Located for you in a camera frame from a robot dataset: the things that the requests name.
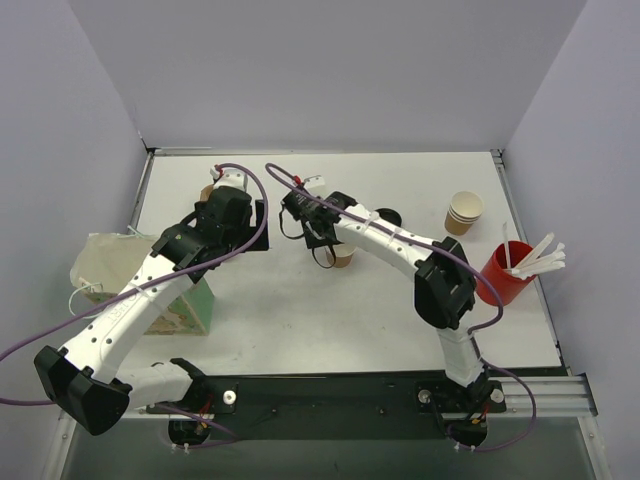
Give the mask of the brown paper coffee cup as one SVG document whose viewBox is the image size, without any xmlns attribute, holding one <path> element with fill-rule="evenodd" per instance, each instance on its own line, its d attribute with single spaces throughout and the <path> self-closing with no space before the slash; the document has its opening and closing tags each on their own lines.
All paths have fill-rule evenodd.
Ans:
<svg viewBox="0 0 640 480">
<path fill-rule="evenodd" d="M 330 268 L 347 267 L 355 254 L 356 247 L 348 244 L 330 245 L 325 248 L 325 256 Z"/>
</svg>

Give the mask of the black plastic cup lid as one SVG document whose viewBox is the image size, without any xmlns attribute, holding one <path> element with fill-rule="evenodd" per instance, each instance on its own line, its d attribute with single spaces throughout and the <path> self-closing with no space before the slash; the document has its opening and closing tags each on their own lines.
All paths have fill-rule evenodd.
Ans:
<svg viewBox="0 0 640 480">
<path fill-rule="evenodd" d="M 396 226 L 402 226 L 402 216 L 391 208 L 379 208 L 376 209 L 376 212 L 379 214 L 379 218 Z"/>
</svg>

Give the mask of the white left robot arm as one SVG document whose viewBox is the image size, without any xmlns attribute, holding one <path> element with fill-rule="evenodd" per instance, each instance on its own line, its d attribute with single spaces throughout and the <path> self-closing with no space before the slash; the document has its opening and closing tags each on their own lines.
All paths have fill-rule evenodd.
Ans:
<svg viewBox="0 0 640 480">
<path fill-rule="evenodd" d="M 233 163 L 214 171 L 208 200 L 164 230 L 127 289 L 105 301 L 102 312 L 63 346 L 45 346 L 35 356 L 47 397 L 92 435 L 105 433 L 131 409 L 171 402 L 189 412 L 204 402 L 206 376 L 184 359 L 130 371 L 121 365 L 178 297 L 264 235 L 268 200 L 248 192 L 257 176 Z"/>
</svg>

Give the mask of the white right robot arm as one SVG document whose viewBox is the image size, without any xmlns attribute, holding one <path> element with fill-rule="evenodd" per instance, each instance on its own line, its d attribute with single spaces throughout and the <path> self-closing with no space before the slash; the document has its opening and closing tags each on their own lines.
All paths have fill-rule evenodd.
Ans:
<svg viewBox="0 0 640 480">
<path fill-rule="evenodd" d="M 291 191 L 281 205 L 301 224 L 310 249 L 323 246 L 335 254 L 349 245 L 412 280 L 414 310 L 438 333 L 446 377 L 464 388 L 478 381 L 484 366 L 463 319 L 473 309 L 476 281 L 459 242 L 411 234 L 338 191 L 325 199 Z"/>
</svg>

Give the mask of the green paper takeout bag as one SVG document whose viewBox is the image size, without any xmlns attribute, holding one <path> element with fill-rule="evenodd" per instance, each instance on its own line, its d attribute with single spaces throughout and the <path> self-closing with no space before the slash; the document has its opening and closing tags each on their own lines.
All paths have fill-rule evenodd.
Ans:
<svg viewBox="0 0 640 480">
<path fill-rule="evenodd" d="M 158 239 L 132 230 L 129 234 L 92 233 L 70 271 L 74 288 L 99 304 L 127 286 Z M 202 279 L 176 298 L 145 334 L 207 336 L 210 333 L 215 296 Z"/>
</svg>

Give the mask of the brown pulp cup carrier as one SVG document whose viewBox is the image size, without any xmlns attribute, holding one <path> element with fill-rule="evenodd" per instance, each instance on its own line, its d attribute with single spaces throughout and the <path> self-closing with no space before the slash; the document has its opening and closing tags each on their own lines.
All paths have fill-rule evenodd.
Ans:
<svg viewBox="0 0 640 480">
<path fill-rule="evenodd" d="M 213 192 L 213 184 L 205 186 L 200 192 L 200 200 L 206 202 Z"/>
</svg>

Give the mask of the stack of brown paper cups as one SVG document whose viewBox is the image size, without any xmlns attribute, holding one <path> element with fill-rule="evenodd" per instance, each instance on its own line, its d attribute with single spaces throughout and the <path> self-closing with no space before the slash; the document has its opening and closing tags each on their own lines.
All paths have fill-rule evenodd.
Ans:
<svg viewBox="0 0 640 480">
<path fill-rule="evenodd" d="M 451 198 L 445 218 L 445 229 L 453 235 L 464 235 L 484 213 L 484 201 L 471 191 L 460 191 Z"/>
</svg>

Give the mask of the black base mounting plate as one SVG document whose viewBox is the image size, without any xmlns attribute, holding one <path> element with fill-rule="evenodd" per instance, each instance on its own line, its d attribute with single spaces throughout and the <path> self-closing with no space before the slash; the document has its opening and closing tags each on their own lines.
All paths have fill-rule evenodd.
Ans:
<svg viewBox="0 0 640 480">
<path fill-rule="evenodd" d="M 203 376 L 185 399 L 155 405 L 189 416 L 169 424 L 180 443 L 222 440 L 441 439 L 456 420 L 506 410 L 502 386 L 482 377 L 461 387 L 441 371 Z M 213 425 L 199 429 L 195 415 Z"/>
</svg>

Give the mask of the red cylindrical straw holder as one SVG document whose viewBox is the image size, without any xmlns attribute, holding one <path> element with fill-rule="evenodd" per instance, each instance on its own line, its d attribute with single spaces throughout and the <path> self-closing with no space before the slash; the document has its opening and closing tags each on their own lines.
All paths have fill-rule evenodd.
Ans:
<svg viewBox="0 0 640 480">
<path fill-rule="evenodd" d="M 533 250 L 531 245 L 516 240 L 510 240 L 508 246 L 512 265 L 517 265 Z M 500 244 L 481 270 L 483 277 L 499 294 L 504 306 L 509 305 L 534 280 L 534 276 L 526 279 L 515 277 L 506 268 L 505 245 Z"/>
</svg>

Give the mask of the white wrapped straws bundle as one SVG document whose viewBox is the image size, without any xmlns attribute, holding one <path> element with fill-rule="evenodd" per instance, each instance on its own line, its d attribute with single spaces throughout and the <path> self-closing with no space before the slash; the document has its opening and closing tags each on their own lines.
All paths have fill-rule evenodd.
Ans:
<svg viewBox="0 0 640 480">
<path fill-rule="evenodd" d="M 565 267 L 565 245 L 559 242 L 551 253 L 546 253 L 555 240 L 554 233 L 548 233 L 522 260 L 506 272 L 521 280 L 559 270 Z"/>
</svg>

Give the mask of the aluminium front rail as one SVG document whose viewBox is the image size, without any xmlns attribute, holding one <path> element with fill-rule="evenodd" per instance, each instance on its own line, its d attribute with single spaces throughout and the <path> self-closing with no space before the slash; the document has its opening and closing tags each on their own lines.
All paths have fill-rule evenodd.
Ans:
<svg viewBox="0 0 640 480">
<path fill-rule="evenodd" d="M 163 404 L 193 414 L 225 415 L 255 403 L 348 407 L 373 402 L 381 409 L 395 404 L 422 412 L 473 417 L 481 411 L 540 409 L 570 414 L 595 413 L 588 381 L 583 376 L 519 378 L 492 368 L 467 387 L 438 371 L 332 373 L 312 375 L 208 376 L 178 365 L 157 365 L 126 373 L 109 384 L 85 375 L 58 388 L 51 396 L 69 415 L 89 429 L 104 431 L 125 411 Z"/>
</svg>

